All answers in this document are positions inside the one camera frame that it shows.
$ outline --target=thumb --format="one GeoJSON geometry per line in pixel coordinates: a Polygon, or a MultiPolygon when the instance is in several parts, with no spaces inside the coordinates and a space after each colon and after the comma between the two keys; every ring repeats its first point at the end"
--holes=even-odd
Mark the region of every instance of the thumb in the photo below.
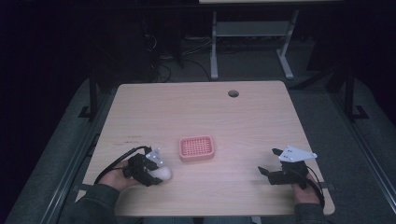
{"type": "Polygon", "coordinates": [[[140,185],[140,183],[135,179],[128,179],[126,185],[129,188],[131,186],[140,185]]]}

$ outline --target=tabletop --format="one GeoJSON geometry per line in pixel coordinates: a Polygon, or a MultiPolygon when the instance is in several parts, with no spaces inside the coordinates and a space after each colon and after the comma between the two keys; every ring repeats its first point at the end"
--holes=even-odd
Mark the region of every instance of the tabletop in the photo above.
{"type": "MultiPolygon", "coordinates": [[[[121,85],[83,183],[92,185],[103,169],[133,147],[160,147],[172,179],[125,190],[117,215],[292,215],[291,187],[270,185],[257,168],[280,170],[272,148],[287,145],[311,151],[280,81],[121,85]],[[202,135],[212,137],[214,158],[181,161],[179,140],[202,135]]],[[[316,161],[306,163],[323,181],[316,161]]],[[[332,198],[326,189],[324,194],[324,212],[331,214],[332,198]]]]}

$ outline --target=hand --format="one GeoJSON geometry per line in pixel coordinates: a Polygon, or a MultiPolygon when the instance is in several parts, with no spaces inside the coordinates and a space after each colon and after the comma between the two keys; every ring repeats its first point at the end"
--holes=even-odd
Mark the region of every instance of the hand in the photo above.
{"type": "MultiPolygon", "coordinates": [[[[311,174],[308,174],[306,178],[312,180],[317,185],[316,180],[314,179],[314,177],[312,177],[311,174]]],[[[294,201],[296,203],[320,204],[317,194],[315,193],[314,189],[312,189],[312,187],[308,184],[306,185],[306,189],[301,189],[298,184],[292,184],[291,188],[293,189],[294,201]]]]}
{"type": "Polygon", "coordinates": [[[134,179],[125,178],[122,173],[122,168],[128,165],[128,161],[121,161],[116,165],[116,169],[105,174],[102,179],[99,180],[99,184],[104,184],[118,190],[119,192],[127,189],[133,185],[140,184],[134,179]]]}

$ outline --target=floor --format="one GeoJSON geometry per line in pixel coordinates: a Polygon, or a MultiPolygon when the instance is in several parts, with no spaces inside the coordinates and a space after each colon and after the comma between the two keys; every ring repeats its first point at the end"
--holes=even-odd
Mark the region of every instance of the floor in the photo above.
{"type": "MultiPolygon", "coordinates": [[[[287,58],[295,79],[285,79],[276,57],[279,41],[263,40],[259,48],[253,48],[251,40],[246,40],[244,45],[228,43],[218,56],[217,81],[281,80],[291,87],[316,73],[305,71],[315,42],[294,40],[287,58]]],[[[188,43],[185,45],[186,52],[194,45],[202,46],[188,43]]],[[[209,81],[210,58],[207,49],[186,53],[183,59],[184,68],[181,68],[164,54],[159,66],[160,74],[155,81],[209,81]]],[[[369,156],[365,150],[371,149],[389,183],[395,186],[396,166],[392,158],[396,156],[396,129],[376,105],[370,90],[358,80],[355,105],[362,105],[370,118],[350,122],[340,106],[343,91],[336,94],[326,92],[327,80],[324,78],[304,90],[290,91],[290,98],[308,141],[318,154],[319,168],[326,181],[333,186],[331,195],[335,212],[328,219],[333,223],[396,223],[395,211],[384,194],[386,189],[381,187],[381,179],[375,175],[375,165],[367,160],[369,156]]],[[[81,184],[90,154],[94,151],[95,139],[101,132],[115,93],[116,90],[108,94],[99,92],[98,116],[89,122],[78,117],[81,108],[89,104],[88,81],[81,85],[7,223],[66,223],[68,208],[77,196],[75,185],[81,184]]],[[[120,217],[120,223],[136,221],[138,218],[120,217]]],[[[262,217],[262,223],[293,222],[293,217],[262,217]]]]}

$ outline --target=pink basket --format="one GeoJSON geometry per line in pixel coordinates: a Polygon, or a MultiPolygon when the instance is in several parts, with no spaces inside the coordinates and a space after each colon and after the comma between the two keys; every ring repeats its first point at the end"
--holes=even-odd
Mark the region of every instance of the pink basket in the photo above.
{"type": "Polygon", "coordinates": [[[180,139],[180,159],[182,161],[204,161],[215,156],[210,136],[189,137],[180,139]]]}

